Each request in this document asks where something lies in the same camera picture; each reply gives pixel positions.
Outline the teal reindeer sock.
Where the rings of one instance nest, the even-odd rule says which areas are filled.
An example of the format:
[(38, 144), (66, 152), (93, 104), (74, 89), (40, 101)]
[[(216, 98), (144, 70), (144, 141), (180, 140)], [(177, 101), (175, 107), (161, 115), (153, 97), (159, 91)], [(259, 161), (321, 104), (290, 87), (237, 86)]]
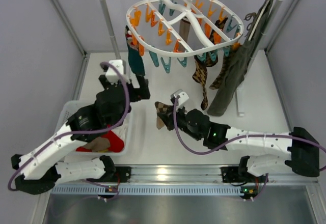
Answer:
[(132, 32), (129, 27), (126, 25), (124, 29), (126, 44), (128, 48), (128, 63), (131, 71), (136, 76), (145, 76), (145, 67), (143, 59), (139, 54), (139, 47), (137, 44), (132, 42)]

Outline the beige brown argyle sock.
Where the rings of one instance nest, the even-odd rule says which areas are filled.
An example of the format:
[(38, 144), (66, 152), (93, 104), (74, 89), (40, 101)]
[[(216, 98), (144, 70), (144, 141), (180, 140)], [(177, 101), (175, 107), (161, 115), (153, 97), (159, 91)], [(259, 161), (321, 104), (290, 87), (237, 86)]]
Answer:
[(158, 130), (167, 128), (169, 131), (174, 130), (173, 106), (162, 102), (154, 103), (156, 108), (156, 127)]

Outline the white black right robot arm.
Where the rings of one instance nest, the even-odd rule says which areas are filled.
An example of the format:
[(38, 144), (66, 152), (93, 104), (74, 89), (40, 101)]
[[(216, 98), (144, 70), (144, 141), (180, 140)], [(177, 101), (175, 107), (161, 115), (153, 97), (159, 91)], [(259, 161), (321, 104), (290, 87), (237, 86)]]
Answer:
[(169, 107), (157, 116), (169, 131), (184, 132), (208, 148), (207, 154), (219, 150), (241, 151), (239, 175), (261, 177), (265, 174), (287, 174), (316, 178), (320, 175), (319, 142), (304, 128), (267, 134), (250, 132), (210, 121), (209, 116), (193, 109)]

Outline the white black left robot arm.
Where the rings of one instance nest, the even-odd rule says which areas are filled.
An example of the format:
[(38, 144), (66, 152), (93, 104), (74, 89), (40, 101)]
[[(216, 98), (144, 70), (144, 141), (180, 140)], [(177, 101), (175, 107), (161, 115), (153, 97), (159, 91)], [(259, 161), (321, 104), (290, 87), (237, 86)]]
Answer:
[(37, 195), (66, 182), (101, 183), (114, 177), (116, 167), (110, 156), (102, 155), (80, 163), (61, 161), (70, 152), (121, 126), (131, 112), (130, 103), (150, 98), (149, 81), (142, 76), (137, 77), (139, 88), (131, 81), (112, 85), (104, 75), (99, 80), (104, 90), (96, 95), (93, 104), (71, 115), (56, 134), (29, 154), (11, 157), (16, 171), (8, 183), (10, 191)]

